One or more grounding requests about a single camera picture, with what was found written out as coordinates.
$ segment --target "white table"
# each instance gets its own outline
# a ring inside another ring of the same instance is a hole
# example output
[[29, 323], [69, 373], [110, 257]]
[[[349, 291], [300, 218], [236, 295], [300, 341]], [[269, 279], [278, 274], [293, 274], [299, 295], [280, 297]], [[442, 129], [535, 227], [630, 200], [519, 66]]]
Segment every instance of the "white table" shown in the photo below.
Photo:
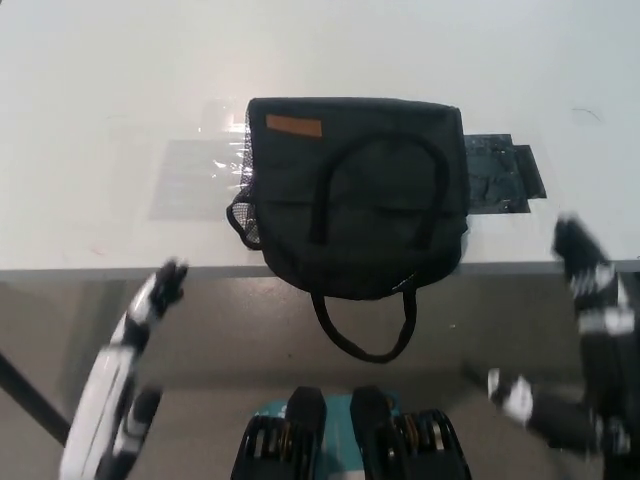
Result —
[[[634, 0], [5, 0], [0, 280], [140, 278], [170, 256], [269, 275], [224, 219], [238, 176], [218, 156], [249, 98], [303, 95], [456, 105], [466, 133], [531, 145], [548, 199], [470, 218], [460, 271], [554, 270], [561, 210], [640, 270], [638, 18]], [[171, 150], [207, 140], [208, 166]]]

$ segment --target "black mechanical component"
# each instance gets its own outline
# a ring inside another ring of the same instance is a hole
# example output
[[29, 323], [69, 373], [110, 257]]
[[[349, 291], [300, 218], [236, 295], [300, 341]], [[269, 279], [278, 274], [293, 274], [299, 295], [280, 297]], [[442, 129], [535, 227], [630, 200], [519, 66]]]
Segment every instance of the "black mechanical component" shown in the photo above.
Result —
[[[133, 394], [133, 384], [131, 384], [131, 396]], [[144, 387], [140, 394], [135, 397], [130, 404], [124, 404], [121, 414], [126, 413], [124, 407], [128, 407], [129, 414], [123, 421], [122, 429], [127, 436], [127, 440], [122, 443], [122, 447], [117, 454], [106, 452], [100, 464], [96, 478], [100, 480], [123, 480], [129, 476], [131, 469], [136, 463], [140, 454], [140, 449], [147, 438], [147, 433], [156, 415], [162, 390], [157, 387]]]
[[257, 415], [242, 437], [232, 480], [309, 480], [322, 439], [327, 407], [320, 389], [298, 387], [284, 418]]
[[377, 387], [353, 393], [351, 421], [368, 480], [470, 480], [449, 418], [439, 410], [394, 416]]

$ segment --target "table leg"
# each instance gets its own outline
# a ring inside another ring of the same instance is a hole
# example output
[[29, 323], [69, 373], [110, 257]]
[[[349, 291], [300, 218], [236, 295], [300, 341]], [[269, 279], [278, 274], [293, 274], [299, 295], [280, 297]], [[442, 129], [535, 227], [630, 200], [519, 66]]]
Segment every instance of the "table leg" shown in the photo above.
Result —
[[69, 422], [0, 352], [0, 388], [27, 412], [49, 435], [64, 446]]

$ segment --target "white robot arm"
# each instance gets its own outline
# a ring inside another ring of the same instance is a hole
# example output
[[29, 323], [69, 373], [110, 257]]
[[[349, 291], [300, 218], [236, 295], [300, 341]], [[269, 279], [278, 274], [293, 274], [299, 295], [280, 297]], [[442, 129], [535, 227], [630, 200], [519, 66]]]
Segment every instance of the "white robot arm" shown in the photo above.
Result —
[[124, 480], [160, 403], [159, 389], [134, 396], [137, 361], [151, 330], [183, 295], [186, 265], [167, 262], [147, 279], [98, 353], [60, 464], [60, 480]]

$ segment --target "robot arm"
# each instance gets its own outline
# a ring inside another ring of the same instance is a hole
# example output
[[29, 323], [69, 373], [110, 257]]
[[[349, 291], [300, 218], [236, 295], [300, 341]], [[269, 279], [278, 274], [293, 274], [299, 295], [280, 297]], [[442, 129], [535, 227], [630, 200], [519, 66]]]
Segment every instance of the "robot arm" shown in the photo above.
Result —
[[60, 465], [60, 480], [123, 480], [133, 467], [162, 392], [134, 398], [137, 361], [168, 307], [182, 298], [186, 265], [173, 261], [147, 279], [94, 362]]
[[573, 295], [585, 379], [581, 403], [532, 386], [521, 375], [488, 372], [489, 399], [552, 447], [599, 453], [607, 479], [640, 478], [640, 335], [613, 264], [577, 219], [559, 220], [554, 250]]

